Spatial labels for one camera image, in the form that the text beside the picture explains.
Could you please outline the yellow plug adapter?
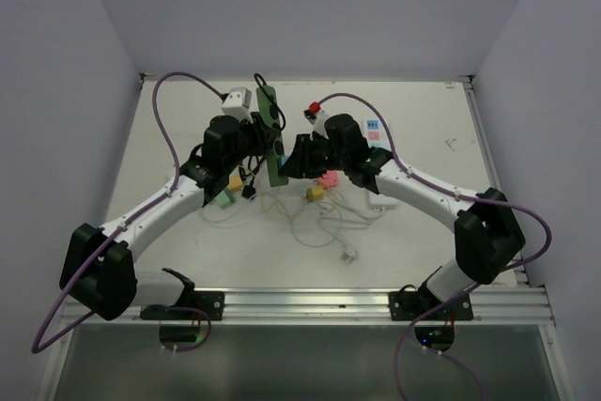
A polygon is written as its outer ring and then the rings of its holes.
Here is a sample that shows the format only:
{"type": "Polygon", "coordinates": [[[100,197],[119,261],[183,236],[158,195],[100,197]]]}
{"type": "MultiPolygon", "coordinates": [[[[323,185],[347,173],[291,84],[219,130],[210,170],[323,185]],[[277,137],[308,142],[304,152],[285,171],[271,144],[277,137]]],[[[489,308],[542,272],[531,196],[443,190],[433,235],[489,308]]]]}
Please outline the yellow plug adapter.
{"type": "Polygon", "coordinates": [[[321,186],[313,186],[305,192],[308,203],[319,202],[324,198],[325,190],[321,186]]]}

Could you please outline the pink plug adapter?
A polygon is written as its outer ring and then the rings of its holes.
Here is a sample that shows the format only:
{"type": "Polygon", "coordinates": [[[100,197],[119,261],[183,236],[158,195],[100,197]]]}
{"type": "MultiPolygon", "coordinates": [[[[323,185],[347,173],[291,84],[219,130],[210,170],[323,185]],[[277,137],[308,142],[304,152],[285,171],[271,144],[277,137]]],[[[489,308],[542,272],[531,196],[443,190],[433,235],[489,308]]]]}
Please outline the pink plug adapter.
{"type": "Polygon", "coordinates": [[[316,181],[324,190],[334,189],[339,185],[339,176],[336,171],[329,170],[316,181]]]}

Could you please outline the green power strip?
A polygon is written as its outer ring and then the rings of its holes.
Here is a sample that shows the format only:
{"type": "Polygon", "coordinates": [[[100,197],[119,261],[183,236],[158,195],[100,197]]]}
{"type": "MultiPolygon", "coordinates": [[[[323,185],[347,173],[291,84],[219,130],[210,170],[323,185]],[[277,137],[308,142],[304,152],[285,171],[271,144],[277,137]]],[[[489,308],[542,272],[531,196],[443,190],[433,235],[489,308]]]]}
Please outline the green power strip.
{"type": "Polygon", "coordinates": [[[277,108],[275,89],[262,85],[256,89],[256,99],[261,118],[270,129],[266,165],[271,187],[282,187],[288,184],[288,178],[279,173],[281,158],[284,156],[280,114],[277,108]]]}

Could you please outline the yellow usb charger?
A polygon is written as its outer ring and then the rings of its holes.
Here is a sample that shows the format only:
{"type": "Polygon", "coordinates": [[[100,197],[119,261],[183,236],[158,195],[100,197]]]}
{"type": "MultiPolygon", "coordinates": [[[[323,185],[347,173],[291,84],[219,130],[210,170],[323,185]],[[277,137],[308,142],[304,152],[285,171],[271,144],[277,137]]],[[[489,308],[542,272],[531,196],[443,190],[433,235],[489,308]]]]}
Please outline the yellow usb charger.
{"type": "Polygon", "coordinates": [[[241,192],[245,187],[245,180],[241,176],[231,176],[229,178],[228,189],[231,192],[241,192]]]}

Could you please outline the green usb charger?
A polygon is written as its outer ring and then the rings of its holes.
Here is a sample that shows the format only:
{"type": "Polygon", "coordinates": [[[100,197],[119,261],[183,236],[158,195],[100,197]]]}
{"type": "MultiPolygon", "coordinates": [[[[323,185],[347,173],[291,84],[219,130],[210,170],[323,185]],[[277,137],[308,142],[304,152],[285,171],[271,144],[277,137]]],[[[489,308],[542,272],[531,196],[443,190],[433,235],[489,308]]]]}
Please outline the green usb charger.
{"type": "Polygon", "coordinates": [[[225,188],[215,196],[214,202],[220,209],[226,209],[233,206],[236,202],[236,199],[233,193],[229,189],[225,188]]]}

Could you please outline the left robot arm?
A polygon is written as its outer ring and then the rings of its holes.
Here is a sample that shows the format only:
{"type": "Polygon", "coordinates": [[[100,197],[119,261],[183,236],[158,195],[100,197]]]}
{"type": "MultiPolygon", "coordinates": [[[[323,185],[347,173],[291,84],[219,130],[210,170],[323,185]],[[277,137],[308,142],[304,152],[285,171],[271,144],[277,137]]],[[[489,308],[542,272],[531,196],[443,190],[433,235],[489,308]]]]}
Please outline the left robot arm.
{"type": "Polygon", "coordinates": [[[73,232],[59,280],[62,294],[105,320],[133,306],[177,319],[197,315],[200,304],[191,279],[171,269],[143,274],[136,261],[163,233],[221,193],[245,158],[268,153],[279,132],[257,112],[242,120],[212,118],[202,144],[145,203],[111,222],[82,224],[73,232]]]}

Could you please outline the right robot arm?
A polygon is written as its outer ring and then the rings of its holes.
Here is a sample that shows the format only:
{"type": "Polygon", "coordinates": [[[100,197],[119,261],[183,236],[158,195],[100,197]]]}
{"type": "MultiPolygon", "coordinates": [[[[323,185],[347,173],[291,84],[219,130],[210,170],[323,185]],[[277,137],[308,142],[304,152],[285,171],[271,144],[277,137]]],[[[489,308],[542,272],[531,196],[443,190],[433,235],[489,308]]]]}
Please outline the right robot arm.
{"type": "Polygon", "coordinates": [[[494,188],[462,192],[397,162],[386,147],[373,147],[352,116],[329,116],[305,110],[313,127],[297,136],[281,166],[291,178],[317,178],[343,172],[349,181],[373,194],[394,198],[446,226],[455,237],[455,255],[420,286],[418,306],[429,318],[440,318],[452,298],[475,285],[489,285],[525,245],[523,232],[504,194],[494,188]]]}

